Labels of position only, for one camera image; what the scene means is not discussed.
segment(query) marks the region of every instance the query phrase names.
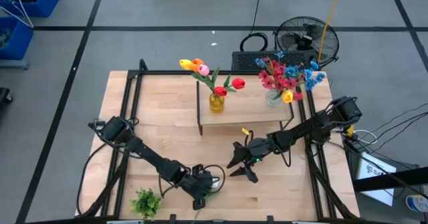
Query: flower bouquet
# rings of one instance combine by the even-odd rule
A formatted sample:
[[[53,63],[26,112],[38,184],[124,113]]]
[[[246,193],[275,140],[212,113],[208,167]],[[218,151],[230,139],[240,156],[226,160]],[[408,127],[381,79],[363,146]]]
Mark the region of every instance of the flower bouquet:
[[[259,74],[261,84],[269,91],[266,94],[266,104],[271,107],[278,106],[281,99],[285,103],[290,103],[293,100],[302,100],[302,93],[293,92],[296,86],[304,84],[307,90],[312,90],[314,86],[325,78],[325,74],[319,73],[313,78],[312,71],[318,70],[318,64],[311,61],[311,68],[303,68],[300,66],[289,66],[281,63],[281,59],[285,56],[282,51],[275,53],[278,60],[270,58],[257,58],[255,63],[263,68]]]
[[[223,83],[223,86],[215,87],[215,80],[217,79],[220,68],[217,68],[210,78],[208,66],[200,59],[194,59],[193,61],[180,60],[180,66],[184,70],[193,70],[194,73],[192,76],[205,83],[213,92],[209,96],[209,108],[214,113],[221,113],[224,111],[225,96],[228,92],[236,92],[236,90],[240,90],[245,87],[245,81],[240,78],[232,80],[232,83],[230,84],[230,74]]]

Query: wooden tabletop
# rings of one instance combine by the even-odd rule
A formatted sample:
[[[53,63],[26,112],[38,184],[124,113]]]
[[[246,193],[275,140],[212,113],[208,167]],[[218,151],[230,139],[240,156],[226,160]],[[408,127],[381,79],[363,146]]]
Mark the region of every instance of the wooden tabletop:
[[[217,85],[222,86],[227,76],[217,76]],[[245,87],[236,93],[227,93],[225,109],[216,114],[209,109],[209,95],[212,91],[204,84],[199,85],[201,125],[231,124],[246,122],[282,121],[291,118],[290,107],[281,101],[275,108],[265,103],[267,90],[261,85],[259,76],[233,76],[245,80]]]
[[[127,72],[110,72],[100,118],[109,120],[120,113]],[[314,90],[316,110],[324,109],[332,96],[325,78]],[[132,94],[127,113],[130,113]],[[295,118],[288,128],[300,123],[298,105],[293,103]],[[306,115],[310,116],[307,101]],[[207,201],[201,209],[198,220],[266,220],[273,215],[276,221],[301,220],[315,221],[316,212],[312,195],[312,186],[303,138],[291,147],[292,165],[286,167],[281,156],[271,154],[263,162],[253,167],[259,182],[254,184],[245,176],[228,177],[237,167],[226,169],[233,156],[232,143],[243,142],[245,136],[242,127],[254,131],[254,137],[265,138],[265,134],[279,130],[278,122],[228,124],[204,127],[204,135],[199,135],[196,119],[195,80],[191,76],[150,76],[144,75],[138,102],[136,134],[161,156],[176,159],[187,166],[196,164],[218,164],[227,174],[221,192]],[[341,143],[339,134],[332,134],[332,142]],[[95,136],[93,152],[102,142]],[[343,203],[359,216],[352,181],[344,151],[332,144],[324,145],[326,164],[330,174],[332,188]],[[106,184],[112,149],[103,148],[88,165],[82,187],[82,211],[88,209]],[[214,175],[220,172],[212,169]],[[163,182],[163,189],[168,184]],[[130,200],[136,198],[140,188],[151,188],[158,192],[158,174],[153,166],[144,160],[130,158],[124,196],[122,199],[121,219],[141,219],[130,212]],[[328,216],[325,192],[320,186],[324,216]],[[113,213],[116,189],[112,191],[109,214]],[[176,214],[177,219],[193,220],[196,211],[192,210],[192,198],[182,189],[173,189],[162,200],[156,219],[169,219]]]

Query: blue bin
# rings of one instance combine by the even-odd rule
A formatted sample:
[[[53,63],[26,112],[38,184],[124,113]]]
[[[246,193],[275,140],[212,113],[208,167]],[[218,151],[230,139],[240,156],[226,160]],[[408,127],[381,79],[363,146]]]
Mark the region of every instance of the blue bin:
[[[59,0],[37,0],[35,3],[22,3],[27,14],[33,17],[49,17],[54,10]],[[0,1],[0,6],[10,11],[15,15],[22,15],[21,12],[13,6],[10,1]],[[19,2],[15,2],[15,6],[22,8]]]
[[[5,47],[0,47],[0,60],[22,60],[33,37],[33,30],[14,17],[0,17],[0,31],[11,33]]]

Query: electric fan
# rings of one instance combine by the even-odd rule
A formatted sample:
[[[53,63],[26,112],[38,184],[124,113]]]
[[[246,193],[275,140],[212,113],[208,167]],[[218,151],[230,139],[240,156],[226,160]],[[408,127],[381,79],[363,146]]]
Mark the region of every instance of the electric fan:
[[[275,44],[284,51],[311,50],[318,57],[325,22],[314,17],[294,17],[283,22],[275,31]],[[337,61],[339,40],[336,32],[328,25],[322,46],[320,67]]]

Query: glass vase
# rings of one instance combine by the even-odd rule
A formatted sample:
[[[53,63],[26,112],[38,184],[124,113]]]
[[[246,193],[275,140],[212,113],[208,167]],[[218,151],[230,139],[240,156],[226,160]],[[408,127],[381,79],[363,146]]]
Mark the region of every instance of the glass vase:
[[[281,104],[281,92],[277,89],[270,89],[266,92],[265,96],[266,105],[269,107],[277,107]]]
[[[225,109],[225,97],[217,94],[209,95],[209,109],[214,113],[222,113]]]

